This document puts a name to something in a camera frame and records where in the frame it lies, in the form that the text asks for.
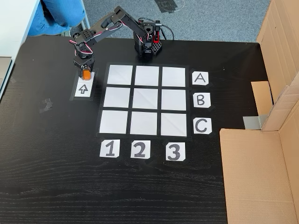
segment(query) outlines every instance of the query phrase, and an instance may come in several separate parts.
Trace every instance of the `blue jeans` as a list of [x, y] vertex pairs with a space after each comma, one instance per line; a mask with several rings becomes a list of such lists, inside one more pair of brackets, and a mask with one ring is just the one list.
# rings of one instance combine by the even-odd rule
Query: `blue jeans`
[[85, 17], [80, 0], [42, 0], [28, 36], [57, 35], [77, 26]]

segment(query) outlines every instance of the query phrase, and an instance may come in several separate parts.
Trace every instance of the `robotic arm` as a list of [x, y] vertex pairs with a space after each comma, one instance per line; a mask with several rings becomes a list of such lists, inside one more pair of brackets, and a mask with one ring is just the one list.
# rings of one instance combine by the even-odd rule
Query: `robotic arm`
[[153, 54], [156, 56], [162, 49], [160, 42], [162, 24], [160, 21], [136, 21], [118, 6], [113, 13], [104, 16], [90, 29], [85, 29], [81, 33], [75, 33], [73, 35], [74, 41], [70, 41], [75, 47], [74, 64], [78, 67], [79, 76], [82, 79], [89, 80], [91, 78], [91, 71], [94, 64], [94, 55], [91, 47], [122, 26], [133, 30], [135, 49], [139, 56], [143, 54]]

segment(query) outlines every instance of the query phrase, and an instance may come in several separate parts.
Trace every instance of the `cardboard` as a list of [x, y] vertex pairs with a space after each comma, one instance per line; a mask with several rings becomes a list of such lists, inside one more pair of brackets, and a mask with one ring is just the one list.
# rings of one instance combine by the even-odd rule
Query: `cardboard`
[[299, 101], [280, 128], [279, 136], [299, 219]]
[[297, 224], [278, 131], [221, 129], [229, 224]]
[[251, 82], [253, 95], [256, 101], [258, 115], [269, 114], [272, 108], [272, 97], [267, 81]]
[[298, 11], [299, 0], [272, 0], [256, 39], [271, 90], [252, 83], [262, 130], [220, 131], [228, 224], [299, 222]]

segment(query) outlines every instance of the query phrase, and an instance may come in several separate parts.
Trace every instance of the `arrow sign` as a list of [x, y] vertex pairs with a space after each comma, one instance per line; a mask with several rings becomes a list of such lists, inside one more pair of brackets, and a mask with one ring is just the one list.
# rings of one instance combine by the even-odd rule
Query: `arrow sign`
[[84, 84], [79, 90], [81, 90], [81, 94], [84, 94], [85, 91], [88, 91], [86, 85]]

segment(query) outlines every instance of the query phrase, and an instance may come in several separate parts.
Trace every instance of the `grid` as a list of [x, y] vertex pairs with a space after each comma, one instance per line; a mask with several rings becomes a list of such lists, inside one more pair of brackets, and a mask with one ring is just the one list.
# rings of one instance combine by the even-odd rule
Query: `grid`
[[110, 64], [105, 74], [98, 137], [191, 137], [188, 69]]

